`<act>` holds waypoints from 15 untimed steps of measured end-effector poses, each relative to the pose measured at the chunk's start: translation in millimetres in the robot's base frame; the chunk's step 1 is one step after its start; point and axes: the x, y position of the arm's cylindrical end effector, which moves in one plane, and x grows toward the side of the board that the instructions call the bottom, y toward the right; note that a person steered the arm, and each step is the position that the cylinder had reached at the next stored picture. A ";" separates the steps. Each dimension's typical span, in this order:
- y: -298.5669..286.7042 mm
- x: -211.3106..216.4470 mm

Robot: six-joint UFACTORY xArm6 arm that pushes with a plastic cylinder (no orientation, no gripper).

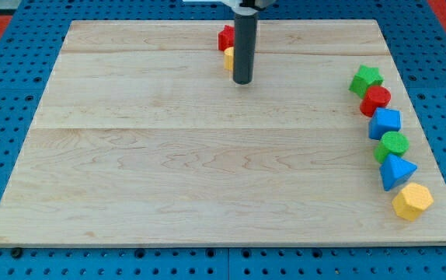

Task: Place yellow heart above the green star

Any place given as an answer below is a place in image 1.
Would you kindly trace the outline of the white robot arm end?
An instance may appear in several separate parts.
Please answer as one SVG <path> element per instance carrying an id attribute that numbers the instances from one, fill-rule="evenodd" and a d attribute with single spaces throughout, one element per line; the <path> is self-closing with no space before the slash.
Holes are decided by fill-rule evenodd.
<path id="1" fill-rule="evenodd" d="M 217 2 L 228 6 L 236 14 L 252 16 L 265 10 L 276 0 L 183 0 L 183 2 Z"/>

